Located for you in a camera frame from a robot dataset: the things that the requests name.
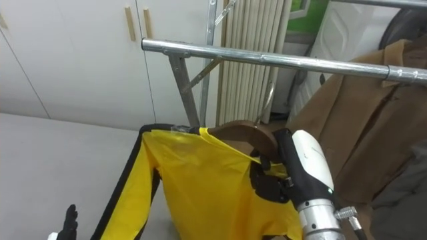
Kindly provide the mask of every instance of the radiator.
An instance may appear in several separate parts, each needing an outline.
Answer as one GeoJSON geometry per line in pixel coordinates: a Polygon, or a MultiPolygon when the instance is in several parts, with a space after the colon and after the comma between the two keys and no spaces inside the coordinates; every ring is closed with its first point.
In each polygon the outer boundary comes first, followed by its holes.
{"type": "MultiPolygon", "coordinates": [[[[238,0],[228,15],[225,47],[281,53],[290,13],[285,0],[238,0]]],[[[225,62],[220,79],[217,124],[254,121],[262,114],[266,92],[277,79],[277,69],[225,62]]]]}

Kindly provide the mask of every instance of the cabinet door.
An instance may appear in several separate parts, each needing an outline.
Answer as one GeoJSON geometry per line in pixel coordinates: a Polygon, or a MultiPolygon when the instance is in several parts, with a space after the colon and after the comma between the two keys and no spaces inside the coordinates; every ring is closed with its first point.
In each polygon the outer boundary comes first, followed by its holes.
{"type": "Polygon", "coordinates": [[[0,111],[48,118],[19,62],[0,35],[0,111]]]}
{"type": "MultiPolygon", "coordinates": [[[[206,44],[206,23],[208,0],[136,0],[139,15],[141,16],[141,30],[146,33],[143,9],[148,9],[151,18],[151,28],[154,39],[167,39],[185,41],[188,43],[206,44]]],[[[221,35],[221,30],[216,29],[216,36],[221,35]]],[[[153,104],[156,119],[159,122],[188,125],[187,115],[167,56],[161,53],[145,52],[147,57],[148,73],[151,81],[153,104]]],[[[204,59],[186,59],[190,79],[203,69],[204,59]]],[[[209,102],[215,103],[216,112],[216,87],[218,81],[211,75],[209,102]]],[[[197,110],[200,104],[201,83],[193,88],[197,110]]]]}
{"type": "Polygon", "coordinates": [[[134,1],[3,0],[11,47],[53,119],[125,129],[153,123],[134,1]]]}

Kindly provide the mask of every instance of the metal clothes rack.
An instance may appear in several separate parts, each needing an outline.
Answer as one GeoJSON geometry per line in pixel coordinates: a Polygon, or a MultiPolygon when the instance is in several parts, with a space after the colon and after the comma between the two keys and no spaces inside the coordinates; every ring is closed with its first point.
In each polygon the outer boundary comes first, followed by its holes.
{"type": "Polygon", "coordinates": [[[252,63],[273,67],[319,71],[361,77],[376,77],[401,83],[420,83],[427,85],[427,70],[410,67],[384,66],[365,63],[347,63],[342,61],[329,61],[311,57],[298,57],[281,55],[277,53],[262,53],[255,51],[196,45],[177,41],[160,41],[142,39],[141,47],[144,51],[163,53],[169,57],[179,94],[187,113],[191,126],[199,126],[199,117],[191,88],[203,79],[212,69],[222,61],[235,61],[252,63]],[[191,81],[189,80],[185,58],[203,57],[213,59],[207,67],[199,72],[191,81]]]}
{"type": "MultiPolygon", "coordinates": [[[[327,61],[309,57],[279,55],[273,53],[259,53],[223,47],[212,47],[214,43],[215,26],[230,12],[237,0],[230,0],[228,5],[216,17],[217,0],[209,0],[206,46],[180,43],[174,41],[158,41],[143,39],[141,46],[145,51],[164,53],[169,57],[181,100],[191,126],[205,126],[207,95],[209,92],[209,73],[222,61],[237,61],[274,67],[287,67],[308,71],[321,71],[323,73],[337,73],[344,75],[357,75],[362,77],[377,77],[390,81],[404,83],[427,84],[427,70],[408,67],[383,66],[361,63],[346,63],[340,61],[327,61]],[[191,81],[189,80],[185,58],[205,58],[205,68],[191,81]],[[191,88],[203,80],[201,88],[200,114],[197,109],[191,88]]],[[[427,0],[331,0],[343,3],[357,3],[364,5],[377,5],[383,7],[398,7],[403,9],[427,10],[427,0]]]]}
{"type": "Polygon", "coordinates": [[[426,10],[426,0],[331,0],[343,3],[357,3],[383,7],[397,7],[403,9],[426,10]]]}

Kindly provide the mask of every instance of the metal rail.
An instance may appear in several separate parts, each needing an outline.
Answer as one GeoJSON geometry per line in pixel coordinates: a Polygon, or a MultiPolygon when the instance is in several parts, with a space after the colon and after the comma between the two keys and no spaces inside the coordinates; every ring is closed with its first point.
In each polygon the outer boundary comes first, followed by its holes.
{"type": "MultiPolygon", "coordinates": [[[[196,45],[177,41],[160,41],[154,39],[142,39],[141,47],[144,51],[153,51],[169,56],[173,74],[191,126],[199,125],[199,118],[197,117],[197,109],[195,107],[193,93],[192,91],[188,91],[188,89],[191,89],[195,85],[193,81],[190,82],[187,68],[185,66],[185,58],[188,57],[214,59],[213,62],[208,65],[208,69],[201,71],[199,74],[201,76],[211,71],[220,61],[236,61],[240,63],[303,69],[306,71],[317,71],[322,73],[375,77],[401,83],[420,83],[427,85],[427,70],[410,67],[347,63],[342,61],[314,59],[310,57],[261,53],[225,47],[196,45]]],[[[196,81],[199,81],[199,79],[202,78],[201,76],[196,76],[196,81]]]]}
{"type": "Polygon", "coordinates": [[[427,1],[424,0],[331,0],[343,3],[357,3],[383,7],[397,7],[402,9],[427,10],[427,1]]]}

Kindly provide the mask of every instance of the wooden handle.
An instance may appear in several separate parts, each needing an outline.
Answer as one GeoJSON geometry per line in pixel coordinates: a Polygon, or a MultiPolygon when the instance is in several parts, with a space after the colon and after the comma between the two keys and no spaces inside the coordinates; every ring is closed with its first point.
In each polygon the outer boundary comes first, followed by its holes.
{"type": "Polygon", "coordinates": [[[153,38],[153,29],[151,29],[151,17],[149,16],[148,8],[143,9],[144,22],[145,22],[145,31],[147,31],[147,37],[153,38]]]}
{"type": "Polygon", "coordinates": [[[129,29],[129,36],[131,37],[131,41],[136,41],[135,28],[133,27],[131,7],[125,7],[125,13],[126,13],[126,20],[127,20],[127,28],[129,29]]]}
{"type": "Polygon", "coordinates": [[[2,28],[4,28],[4,29],[7,29],[6,21],[5,21],[5,19],[3,18],[3,16],[1,15],[1,13],[0,13],[0,27],[2,27],[2,28]]]}

